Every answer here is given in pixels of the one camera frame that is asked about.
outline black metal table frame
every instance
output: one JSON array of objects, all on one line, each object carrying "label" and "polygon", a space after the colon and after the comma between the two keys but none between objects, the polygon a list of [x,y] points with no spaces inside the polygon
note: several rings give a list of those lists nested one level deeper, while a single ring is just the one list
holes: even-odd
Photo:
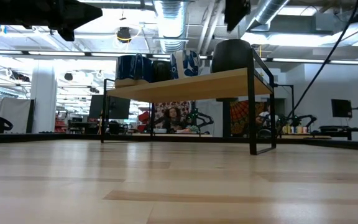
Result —
[{"label": "black metal table frame", "polygon": [[[276,120],[275,120],[275,96],[274,96],[274,76],[269,70],[269,68],[266,66],[266,64],[262,61],[262,59],[259,57],[257,52],[252,49],[248,52],[246,52],[247,55],[245,55],[245,58],[248,59],[247,64],[249,65],[247,67],[247,85],[248,85],[248,107],[249,107],[249,148],[250,148],[250,154],[251,155],[258,155],[264,152],[269,152],[272,149],[276,148]],[[269,83],[265,83],[263,78],[258,74],[258,72],[255,69],[254,66],[254,60],[256,63],[259,64],[261,69],[267,74]],[[272,137],[271,140],[271,147],[263,150],[257,150],[257,128],[256,128],[256,107],[255,107],[255,78],[258,78],[270,91],[270,117],[271,117],[271,132]],[[101,136],[100,141],[101,143],[104,143],[105,139],[105,131],[106,131],[106,101],[109,101],[108,95],[107,95],[107,81],[114,82],[114,80],[105,79],[104,80],[104,86],[103,86],[103,110],[102,110],[102,124],[101,124]],[[154,103],[151,103],[151,119],[150,119],[150,141],[156,140],[158,141],[158,138],[155,138],[153,135],[154,132],[154,119],[155,119],[155,105]]]}]

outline white column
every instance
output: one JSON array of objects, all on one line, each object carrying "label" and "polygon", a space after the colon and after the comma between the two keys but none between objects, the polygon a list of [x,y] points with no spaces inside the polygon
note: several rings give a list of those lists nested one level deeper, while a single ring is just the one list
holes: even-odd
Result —
[{"label": "white column", "polygon": [[35,61],[31,80],[31,99],[35,100],[33,133],[55,130],[57,78],[53,63]]}]

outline patterned fabric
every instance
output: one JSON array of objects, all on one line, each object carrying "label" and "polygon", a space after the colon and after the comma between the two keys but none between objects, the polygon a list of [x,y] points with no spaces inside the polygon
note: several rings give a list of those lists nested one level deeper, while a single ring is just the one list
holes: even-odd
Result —
[{"label": "patterned fabric", "polygon": [[200,57],[192,50],[179,50],[171,54],[172,79],[197,76]]},{"label": "patterned fabric", "polygon": [[[255,107],[256,107],[256,115],[258,115],[264,111],[265,103],[256,102]],[[231,133],[244,134],[244,131],[248,128],[248,124],[249,124],[248,100],[231,102],[230,115],[231,115]]]},{"label": "patterned fabric", "polygon": [[[182,120],[186,119],[187,114],[190,110],[189,101],[180,101],[180,102],[169,102],[169,103],[156,103],[155,104],[155,120],[164,116],[165,110],[170,108],[178,108],[180,110],[180,116]],[[163,123],[156,124],[156,128],[162,128]]]}]

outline light wood floor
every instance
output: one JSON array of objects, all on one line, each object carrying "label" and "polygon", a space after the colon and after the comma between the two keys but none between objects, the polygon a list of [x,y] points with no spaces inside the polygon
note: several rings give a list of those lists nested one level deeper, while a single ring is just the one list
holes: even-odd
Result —
[{"label": "light wood floor", "polygon": [[358,151],[278,145],[250,156],[245,144],[0,144],[5,223],[358,224]]}]

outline ventilation duct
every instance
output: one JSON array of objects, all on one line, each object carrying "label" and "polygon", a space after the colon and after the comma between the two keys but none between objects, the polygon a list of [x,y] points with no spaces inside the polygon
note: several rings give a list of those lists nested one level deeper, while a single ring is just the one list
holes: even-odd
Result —
[{"label": "ventilation duct", "polygon": [[260,0],[257,9],[252,11],[246,22],[246,30],[268,24],[290,0]]},{"label": "ventilation duct", "polygon": [[[160,37],[184,38],[186,2],[183,1],[154,1],[158,14],[158,34]],[[160,40],[163,53],[169,54],[183,50],[185,43],[180,40]]]}]

